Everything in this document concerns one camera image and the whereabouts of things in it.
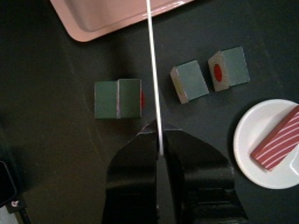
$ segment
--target black surface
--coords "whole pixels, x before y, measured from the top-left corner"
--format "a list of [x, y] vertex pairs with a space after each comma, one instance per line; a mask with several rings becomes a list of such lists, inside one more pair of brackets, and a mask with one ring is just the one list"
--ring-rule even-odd
[[156, 224], [156, 133], [145, 128], [106, 169], [102, 224]]
[[176, 223], [248, 223], [229, 161], [181, 130], [166, 130], [164, 139]]
[[0, 161], [0, 207], [14, 198], [15, 188], [6, 165]]
[[[99, 223], [110, 158], [154, 119], [146, 23], [87, 43], [70, 39], [49, 1], [0, 3], [1, 143], [13, 154], [31, 223]], [[299, 102], [297, 1], [196, 1], [153, 19], [162, 119], [226, 156], [252, 223], [297, 223], [299, 186], [268, 190], [232, 156], [240, 117], [265, 99]], [[242, 46], [250, 82], [214, 93], [206, 60]], [[196, 59], [209, 95], [180, 105], [173, 65]], [[141, 120], [93, 119], [93, 82], [140, 78]]]

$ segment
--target white line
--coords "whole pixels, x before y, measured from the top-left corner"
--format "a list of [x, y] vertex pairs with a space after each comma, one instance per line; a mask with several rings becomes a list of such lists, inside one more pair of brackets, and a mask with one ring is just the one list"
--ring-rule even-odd
[[269, 142], [268, 144], [266, 144], [266, 146], [265, 147], [268, 147], [270, 144], [273, 144], [281, 137], [284, 137], [284, 136], [286, 136], [286, 135], [289, 135], [292, 132], [294, 132], [296, 130], [299, 130], [299, 126], [297, 126], [297, 128], [294, 128], [294, 129], [290, 129], [288, 132], [285, 132], [281, 136], [278, 136], [280, 135], [280, 132], [276, 134], [278, 137], [272, 141], [272, 142]]
[[273, 150], [278, 145], [284, 144], [286, 141], [289, 141], [290, 139], [299, 137], [299, 134], [292, 136], [292, 137], [288, 137], [282, 142], [280, 142], [277, 145], [272, 146], [268, 150], [265, 150], [257, 157], [256, 159], [260, 159], [270, 150]]
[[161, 156], [164, 154], [164, 137], [162, 137], [161, 110], [160, 110], [157, 75], [156, 75], [156, 64], [154, 64], [154, 35], [153, 35], [153, 24], [152, 24], [150, 0], [145, 0], [145, 8], [146, 8], [146, 22], [148, 22], [152, 69], [153, 69], [153, 100], [154, 100], [154, 115], [156, 115], [156, 125], [157, 125], [158, 152]]
[[262, 161], [261, 165], [264, 165], [266, 163], [266, 161], [273, 158], [278, 153], [281, 153], [282, 151], [286, 151], [289, 148], [294, 147], [297, 145], [297, 143], [293, 143], [290, 145], [288, 145], [285, 148], [282, 148], [276, 154], [273, 154], [265, 161]]
[[268, 165], [265, 166], [265, 168], [268, 169], [268, 168], [270, 167], [270, 165], [272, 165], [276, 161], [278, 161], [281, 158], [284, 158], [284, 157], [286, 156], [288, 153], [289, 153], [289, 152], [286, 152], [281, 157], [278, 157], [274, 161], [272, 161], [272, 163], [268, 164]]

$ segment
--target dark table surface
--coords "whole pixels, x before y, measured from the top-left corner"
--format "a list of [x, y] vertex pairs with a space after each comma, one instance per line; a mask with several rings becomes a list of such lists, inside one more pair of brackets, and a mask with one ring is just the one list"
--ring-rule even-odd
[[[234, 167], [250, 223], [299, 223], [299, 185], [269, 190], [241, 174], [232, 137], [245, 111], [266, 99], [299, 102], [297, 1], [194, 1], [153, 19], [162, 119]], [[206, 60], [242, 46], [250, 82], [212, 91]], [[75, 42], [49, 1], [0, 3], [0, 144], [11, 156], [31, 223], [99, 223], [110, 158], [154, 119], [146, 22]], [[197, 60], [209, 94], [180, 105], [173, 65]], [[93, 118], [93, 83], [140, 78], [142, 118]]]

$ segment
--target gray block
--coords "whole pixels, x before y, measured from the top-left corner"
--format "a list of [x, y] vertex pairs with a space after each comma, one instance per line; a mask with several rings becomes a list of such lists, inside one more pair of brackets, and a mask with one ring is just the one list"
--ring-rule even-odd
[[170, 71], [170, 77], [181, 103], [189, 102], [209, 92], [196, 60], [174, 66]]
[[208, 64], [214, 91], [249, 82], [246, 62], [240, 46], [216, 52]]

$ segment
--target pink tray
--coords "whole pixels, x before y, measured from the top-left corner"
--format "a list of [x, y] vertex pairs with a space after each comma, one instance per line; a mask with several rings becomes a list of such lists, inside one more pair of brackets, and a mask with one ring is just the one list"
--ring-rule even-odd
[[[193, 0], [152, 0], [153, 16]], [[145, 0], [50, 0], [67, 34], [89, 41], [146, 19]]]

